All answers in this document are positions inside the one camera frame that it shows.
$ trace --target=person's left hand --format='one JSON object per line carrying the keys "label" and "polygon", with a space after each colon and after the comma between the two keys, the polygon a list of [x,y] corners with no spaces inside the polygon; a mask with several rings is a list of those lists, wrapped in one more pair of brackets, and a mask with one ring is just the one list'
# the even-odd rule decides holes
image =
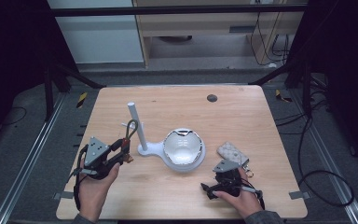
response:
{"label": "person's left hand", "polygon": [[80,174],[80,180],[83,179],[79,187],[80,215],[91,222],[96,223],[103,210],[103,204],[106,200],[107,192],[110,186],[118,176],[120,164],[116,163],[110,170],[109,175],[101,180],[92,179],[86,175]]}

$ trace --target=white bowl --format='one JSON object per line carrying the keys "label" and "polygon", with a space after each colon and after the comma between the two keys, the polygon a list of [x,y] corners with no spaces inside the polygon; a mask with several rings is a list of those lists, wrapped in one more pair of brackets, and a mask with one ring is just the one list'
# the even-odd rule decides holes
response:
{"label": "white bowl", "polygon": [[165,138],[163,150],[173,164],[189,165],[199,158],[202,152],[202,141],[190,129],[175,129]]}

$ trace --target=hand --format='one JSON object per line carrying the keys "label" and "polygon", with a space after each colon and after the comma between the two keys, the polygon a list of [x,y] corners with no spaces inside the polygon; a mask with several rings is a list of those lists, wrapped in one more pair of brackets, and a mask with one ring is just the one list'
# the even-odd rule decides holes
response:
{"label": "hand", "polygon": [[[84,160],[81,162],[81,167],[84,167]],[[80,215],[91,222],[96,223],[103,210],[103,204],[106,200],[107,192],[110,186],[118,176],[120,164],[116,163],[110,170],[109,175],[101,180],[92,179],[86,175],[80,174],[79,200],[80,200]]]}
{"label": "hand", "polygon": [[[242,179],[248,180],[248,176],[245,171],[241,168],[238,169]],[[252,192],[241,190],[240,196],[234,197],[224,191],[214,191],[213,194],[230,203],[243,219],[246,219],[253,213],[262,211],[263,208],[260,205],[256,195]]]}

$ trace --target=person's right hand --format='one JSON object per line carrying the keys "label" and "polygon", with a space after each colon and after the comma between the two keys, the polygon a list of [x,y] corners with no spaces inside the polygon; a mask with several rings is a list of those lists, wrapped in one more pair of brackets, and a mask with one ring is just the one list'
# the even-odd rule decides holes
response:
{"label": "person's right hand", "polygon": [[[240,172],[241,178],[247,181],[248,176],[246,175],[245,171],[241,168],[238,170]],[[263,210],[256,195],[246,190],[241,190],[240,196],[238,197],[234,197],[224,191],[214,191],[213,194],[234,206],[243,219],[246,219],[253,213]]]}

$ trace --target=white base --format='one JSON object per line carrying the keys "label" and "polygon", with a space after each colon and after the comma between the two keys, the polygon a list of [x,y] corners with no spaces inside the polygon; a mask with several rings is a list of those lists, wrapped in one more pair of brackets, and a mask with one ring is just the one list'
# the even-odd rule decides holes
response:
{"label": "white base", "polygon": [[170,159],[167,158],[167,156],[164,153],[164,142],[159,142],[159,143],[146,142],[146,143],[147,143],[147,150],[144,150],[142,148],[142,145],[138,146],[139,154],[141,154],[142,156],[159,156],[160,158],[162,158],[162,160],[168,167],[170,167],[171,169],[177,172],[181,172],[181,173],[190,172],[196,169],[197,167],[199,167],[205,158],[205,144],[203,143],[203,141],[201,141],[202,150],[200,155],[196,158],[194,162],[186,165],[174,164],[171,162]]}

